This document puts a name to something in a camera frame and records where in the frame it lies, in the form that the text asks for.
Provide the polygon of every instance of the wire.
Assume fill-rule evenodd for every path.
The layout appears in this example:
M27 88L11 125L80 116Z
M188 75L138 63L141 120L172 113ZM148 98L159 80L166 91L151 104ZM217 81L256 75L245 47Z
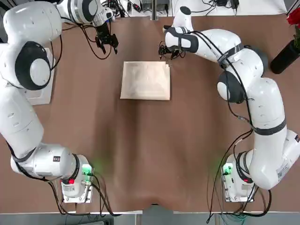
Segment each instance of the wire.
M268 192L269 192L269 203L268 203L268 206L267 206L266 210L263 213L261 213L261 214L252 214L252 213L243 212L242 214L244 214L246 216L250 216L250 217L263 217L264 215L266 215L269 212L271 204L272 204L272 192L271 192L271 190L268 190Z
M215 6L212 10L214 10L215 8L216 8L216 6ZM212 11L212 10L211 10L211 11ZM205 15L208 15L211 11L209 11L209 12L208 12L207 14L205 14Z
M110 47L110 50L109 50L109 53L108 53L107 56L105 56L104 58L101 58L101 57L97 56L97 54L95 53L94 49L93 49L92 46L90 45L89 39L88 39L88 37L87 37L87 34L84 32L84 29L81 28L81 30L83 31L83 33L84 33L84 35L85 35L85 37L86 37L86 40L87 40L87 42L88 42L88 44L89 44L89 46L90 46L90 49L91 49L91 51L93 52L93 54L94 54L98 59L100 59L100 60L106 60L106 59L110 56L110 54L111 54L111 52L112 52L112 46ZM109 22L109 32L110 32L110 34L111 34L111 22Z
M70 22L76 24L76 25L82 30L82 32L83 32L83 34L84 34L84 36L85 36L85 38L86 38L86 40L87 40L87 42L88 42L88 44L89 44L89 46L90 46L91 51L93 52L93 54L94 54L98 59L100 59L100 60L106 60L106 59L110 56L110 54L111 54L111 52L112 52L112 46L110 46L110 50L109 50L109 53L108 53L107 56L105 56L104 58L101 58L101 57L97 56L97 54L95 53L94 49L93 49L92 46L90 45L90 39L89 39L87 33L85 32L84 28L82 28L82 26L81 26L80 24L73 22L73 21L70 20L69 18L66 18L66 17L61 17L61 18L62 18L62 19L65 19L65 20L68 20L68 21L70 21ZM111 22L109 21L109 35L111 35L111 34L112 34L112 25L111 25Z
M171 0L171 8L172 8L172 17L174 17L174 13L173 13L173 0Z
M215 45L215 44L214 44L214 43L213 43L206 35L204 35L202 32L199 32L199 31L192 31L192 32L188 32L187 34L190 34L190 33L201 34L205 39L207 39L207 40L210 42L210 44L211 44L211 45L212 45L212 46L213 46L213 47L214 47L221 55L223 55L223 53L220 51L220 49L218 49L217 46L216 46L216 45ZM237 72L237 70L236 70L235 67L233 66L233 64L232 64L228 59L226 59L226 62L232 67L232 69L233 69L234 72L236 73L236 75L237 75L237 77L238 77L238 80L239 80L239 82L240 82L240 84L241 84L241 86L242 86L242 89L243 89L243 91L244 91L245 98L246 98L246 105L247 105L247 111L248 111L249 119L246 119L245 117L242 117L242 116L238 116L238 115L235 114L235 113L233 113L233 115L236 116L236 117L238 116L237 118L238 118L239 120L248 122L248 123L250 124L251 128L255 130L255 127L253 127L252 119L251 119L250 107L249 107L249 102L248 102L249 98L248 98L248 96L247 96L247 92L246 92L245 86L244 86L244 84L243 84L243 81L242 81L242 79L241 79L239 73Z
M11 0L12 3L14 3L15 6L17 6L18 4L14 1L14 0Z
M118 217L120 216L121 214L114 214L113 211L111 210L110 208L110 205L109 205L109 202L108 202L108 199L105 199L105 197L103 196L102 192L100 191L100 183L99 183L99 180L97 178L97 176L93 175L93 177L96 179L97 181L97 184L99 187L97 187L95 184L92 183L92 186L99 192L99 195L100 195L100 198L102 198L102 200L104 201L104 205L107 209L107 211L109 212L109 214L113 217Z
M50 44L51 44L51 52L52 52L52 65L51 65L51 68L52 68L54 65L54 49L53 49L52 41L50 41Z
M68 28L65 28L65 29L62 29L62 31L67 31L67 30L71 30L71 29L73 29L73 28L76 28L76 27L78 27L77 25L74 25L74 26L72 26L72 27L68 27ZM88 28L88 27L94 27L94 26L92 26L92 25L84 25L83 26L83 28Z
M54 56L52 42L51 42L51 48L52 48L52 55ZM56 61L56 64L54 66L52 66L51 71L54 70L57 67L58 63L60 62L61 55L62 55L62 37L60 35L60 56L58 57L58 60Z
M203 13L203 12L206 12L208 10L210 10L212 7L214 7L214 5L210 5L210 7L208 9L205 9L205 10L202 10L202 11L191 11L192 13Z
M10 3L9 0L7 0L8 4L11 6L11 8L15 7L13 4Z
M207 219L206 223L208 224L210 222L210 219L212 218L213 216L213 213L212 212L212 202L213 202L213 197L214 197L214 191L215 191L215 187L216 187L216 181L217 181L217 177L218 177L218 174L219 174L219 170L221 168L221 165L223 163L223 160L225 159L225 156L226 154L229 152L230 148L233 146L233 144L238 140L240 139L241 137L243 137L244 135L247 135L245 138L249 137L251 134L252 134L253 130L249 130L243 134L241 134L240 136L238 136L232 143L231 145L229 146L229 148L227 149L227 151L224 153L222 159L221 159L221 162L218 166L218 169L217 169L217 173L216 173L216 176L215 176L215 179L214 179L214 184L213 184L213 189L212 189L212 194L211 194L211 201L210 201L210 215L209 215L209 218Z
M5 5L2 1L0 1L0 8L2 8L4 11L10 10L10 8L7 5Z
M202 0L203 4L205 5L209 5L209 6L214 6L213 4L216 3L216 1L210 0L209 3L204 2L204 0Z
M246 201L246 203L245 203L245 205L244 205L244 207L243 207L242 213L245 211L245 208L247 207L247 204L248 204L248 202L250 201L250 198L251 198L251 195L252 195L252 193L253 193L253 191L254 191L254 188L255 188L255 184L253 185L253 187L252 187L252 189L251 189L251 192L250 192L250 194L249 194L249 196L248 196L248 198L247 198L247 201ZM252 197L252 198L254 198L256 192L258 191L258 189L259 189L259 187L257 187L257 189L255 190L255 192L253 193L253 197Z
M89 35L87 34L87 32L86 32L86 30L85 30L85 28L83 28L83 27L80 27L81 28L81 30L83 31L83 33L85 34L85 36L86 36L86 38L90 41L90 42L93 42L93 43L95 43L96 41L94 41L94 40L92 40L92 39L90 39L90 37L89 37Z
M124 12L127 14L127 16L130 18L130 15L128 14L128 12L124 9L124 7L122 6L122 3L120 2L120 0L115 0L119 2L119 6L122 7L122 9L124 10Z
M236 145L237 145L240 141L238 141L238 142L234 145L234 147L233 147L233 156L234 156L234 159L235 159L236 166L239 167L239 169L241 169L241 170L242 170L243 172L245 172L246 174L249 174L249 171L244 170L244 169L240 166L240 162L238 162L237 157L236 157L236 155L235 155L235 147L236 147Z

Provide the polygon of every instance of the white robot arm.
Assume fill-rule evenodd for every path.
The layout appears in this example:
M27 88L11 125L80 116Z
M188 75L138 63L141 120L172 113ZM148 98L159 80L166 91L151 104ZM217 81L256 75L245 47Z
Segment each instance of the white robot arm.
M3 17L8 43L0 44L0 133L11 151L11 167L29 177L61 177L66 202L83 203L91 193L92 168L82 155L71 154L59 144L41 143L43 127L31 104L19 89L40 90L48 84L50 65L44 44L62 32L62 23L92 23L104 31L113 11L98 0L28 2L7 11ZM115 50L117 42L105 36Z
M298 159L300 138L286 128L284 105L276 82L262 78L268 66L265 54L243 46L240 38L230 31L202 31L220 53L203 35L193 32L191 11L187 7L181 7L173 25L164 29L166 46L160 47L160 55L174 56L186 51L218 62L224 72L217 90L226 101L241 103L246 91L255 132L254 148L237 155L237 160L230 155L223 166L226 201L246 202L254 184L266 190L273 188Z

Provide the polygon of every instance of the beige cloth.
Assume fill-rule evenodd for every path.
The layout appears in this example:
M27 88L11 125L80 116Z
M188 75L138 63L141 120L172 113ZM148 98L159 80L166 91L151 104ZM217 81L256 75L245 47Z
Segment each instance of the beige cloth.
M165 62L124 62L121 99L170 100L170 68Z

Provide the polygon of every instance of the brown tabletop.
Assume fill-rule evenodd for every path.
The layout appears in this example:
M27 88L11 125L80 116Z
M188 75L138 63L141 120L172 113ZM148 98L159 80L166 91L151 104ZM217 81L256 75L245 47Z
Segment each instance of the brown tabletop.
M63 33L63 54L55 77L51 104L35 106L44 126L43 142L60 143L73 153L83 154L102 174L113 211L141 210L157 203L172 210L207 212L212 177L229 144L249 129L229 112L218 95L217 64L187 54L169 61L171 101L120 100L123 61L157 61L162 27L172 18L126 18L112 24L120 45L104 61L90 51L80 29ZM238 34L244 44L265 51L270 59L291 40L293 28L285 15L193 17L195 30L222 28ZM55 56L60 42L56 40ZM288 128L300 133L300 61L276 80L285 104ZM233 110L247 115L246 105ZM10 153L0 140L0 212L57 212L50 187L14 173ZM237 151L253 147L253 138ZM298 190L300 161L273 188L271 211L300 211ZM260 195L248 210L262 211ZM93 204L80 210L99 210ZM237 204L226 204L232 211ZM215 211L220 211L217 199Z

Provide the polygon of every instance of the white mounting plate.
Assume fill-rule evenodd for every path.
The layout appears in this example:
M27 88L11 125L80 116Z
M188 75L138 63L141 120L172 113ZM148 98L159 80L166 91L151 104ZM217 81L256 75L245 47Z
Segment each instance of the white mounting plate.
M93 196L93 186L86 185L84 193L81 197L78 198L69 198L67 196L63 196L64 203L91 203Z
M55 64L55 59L54 63L52 64L52 53L49 48L45 48L47 52L47 57L50 62L50 65ZM53 80L54 80L54 71L51 71L51 77L48 85L42 89L42 90L27 90L27 89L21 89L21 93L25 95L27 100L30 102L32 105L44 105L44 104L49 104L51 101L51 93L52 93L52 86L53 86Z
M230 196L230 192L228 191L229 188L233 189L234 188L234 185L231 185L229 186L229 184L226 182L226 180L231 180L232 177L231 177L231 174L229 175L226 175L227 178L225 178L225 175L223 175L224 171L223 171L223 167L221 167L221 182L222 182L222 185L223 185L223 194L224 194L224 197L225 197L225 201L227 203L241 203L241 202L246 202L249 198L249 195L248 196Z

